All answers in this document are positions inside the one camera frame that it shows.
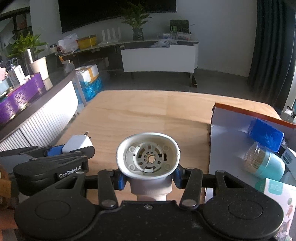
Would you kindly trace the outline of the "left hand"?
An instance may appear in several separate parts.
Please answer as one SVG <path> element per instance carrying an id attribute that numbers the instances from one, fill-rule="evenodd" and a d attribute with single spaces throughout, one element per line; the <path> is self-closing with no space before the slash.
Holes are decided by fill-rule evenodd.
<path id="1" fill-rule="evenodd" d="M 1 240 L 4 240 L 3 230 L 16 228 L 14 209 L 10 207 L 11 181 L 7 171 L 1 167 Z"/>

